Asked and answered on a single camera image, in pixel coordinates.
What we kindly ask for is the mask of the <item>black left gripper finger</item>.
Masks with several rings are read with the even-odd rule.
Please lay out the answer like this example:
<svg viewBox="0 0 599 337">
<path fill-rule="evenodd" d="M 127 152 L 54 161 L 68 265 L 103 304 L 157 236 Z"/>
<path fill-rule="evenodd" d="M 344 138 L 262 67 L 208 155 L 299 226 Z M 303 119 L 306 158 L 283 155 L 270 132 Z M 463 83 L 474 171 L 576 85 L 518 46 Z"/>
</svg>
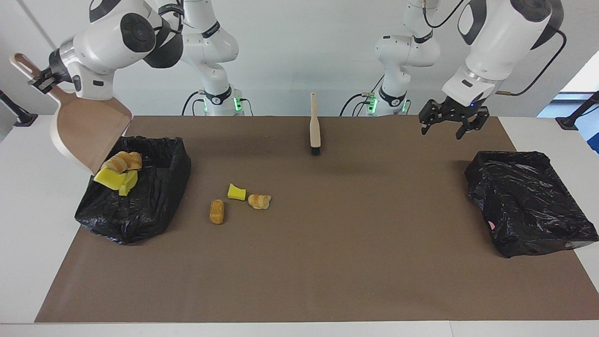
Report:
<svg viewBox="0 0 599 337">
<path fill-rule="evenodd" d="M 445 121 L 443 107 L 443 103 L 436 102 L 434 99 L 430 99 L 426 102 L 418 114 L 422 136 L 426 135 L 432 125 Z"/>
<path fill-rule="evenodd" d="M 460 126 L 460 128 L 458 128 L 456 132 L 456 139 L 462 139 L 462 137 L 468 132 L 479 131 L 486 123 L 488 117 L 488 107 L 481 107 L 477 110 L 476 113 L 468 113 L 466 115 L 462 114 L 459 118 L 459 121 L 462 123 L 462 126 Z"/>
</svg>

